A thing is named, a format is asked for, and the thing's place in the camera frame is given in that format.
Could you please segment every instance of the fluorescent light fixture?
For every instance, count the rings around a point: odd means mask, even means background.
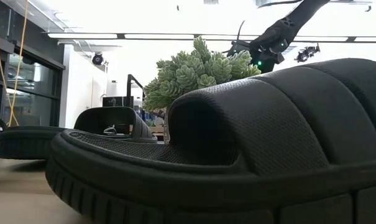
[[[126,39],[193,39],[193,34],[126,34]]]
[[[256,35],[240,35],[239,40],[254,40]],[[204,40],[236,40],[237,35],[202,35]]]
[[[345,42],[348,37],[295,37],[294,42]]]
[[[48,33],[48,36],[55,39],[117,39],[117,34],[95,33]]]
[[[357,37],[355,42],[376,42],[376,37]]]

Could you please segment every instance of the desk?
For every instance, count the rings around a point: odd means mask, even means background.
[[[0,159],[0,224],[91,224],[48,186],[45,161]]]

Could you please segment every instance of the table surface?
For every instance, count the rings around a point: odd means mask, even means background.
[[[92,224],[52,192],[45,164],[0,159],[0,224]]]

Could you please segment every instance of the wooden table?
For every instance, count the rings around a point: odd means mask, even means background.
[[[0,224],[91,224],[48,186],[45,161],[0,159]]]

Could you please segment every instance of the green leaves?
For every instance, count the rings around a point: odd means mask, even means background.
[[[206,88],[217,85],[214,77],[209,77],[207,74],[201,75],[198,79],[198,88]]]
[[[193,68],[189,68],[187,65],[182,65],[176,72],[177,83],[185,93],[197,89],[198,76],[195,74]]]
[[[249,52],[225,57],[221,52],[211,53],[206,42],[198,37],[191,53],[181,51],[171,60],[159,60],[157,78],[144,88],[144,109],[165,108],[189,91],[258,75],[256,65],[249,65]]]

